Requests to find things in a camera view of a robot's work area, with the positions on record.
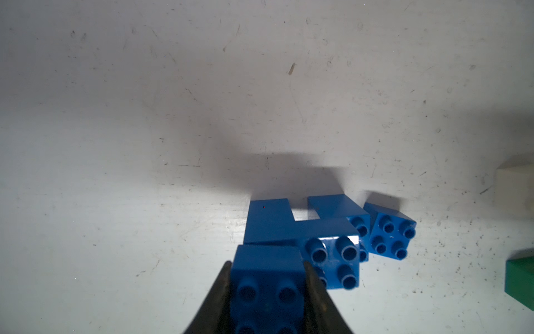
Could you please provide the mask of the blue long lego brick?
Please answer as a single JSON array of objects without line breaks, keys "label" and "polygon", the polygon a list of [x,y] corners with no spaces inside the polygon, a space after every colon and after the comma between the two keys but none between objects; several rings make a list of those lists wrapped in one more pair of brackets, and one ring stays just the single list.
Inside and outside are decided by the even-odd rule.
[{"label": "blue long lego brick", "polygon": [[328,289],[360,285],[360,236],[346,218],[296,221],[286,198],[253,200],[243,243],[296,247]]}]

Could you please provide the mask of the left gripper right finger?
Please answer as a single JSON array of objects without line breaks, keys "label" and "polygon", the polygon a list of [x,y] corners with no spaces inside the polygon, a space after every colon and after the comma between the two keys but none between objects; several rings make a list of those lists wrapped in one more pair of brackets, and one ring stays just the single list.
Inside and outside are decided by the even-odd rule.
[{"label": "left gripper right finger", "polygon": [[306,273],[303,333],[353,334],[320,281],[317,271],[308,261],[303,263]]}]

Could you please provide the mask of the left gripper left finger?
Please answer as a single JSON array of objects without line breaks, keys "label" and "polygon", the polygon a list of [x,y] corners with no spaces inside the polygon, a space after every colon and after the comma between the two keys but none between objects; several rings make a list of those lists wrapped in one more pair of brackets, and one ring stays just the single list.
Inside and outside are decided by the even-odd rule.
[{"label": "left gripper left finger", "polygon": [[230,273],[232,262],[226,261],[192,322],[184,333],[231,333]]}]

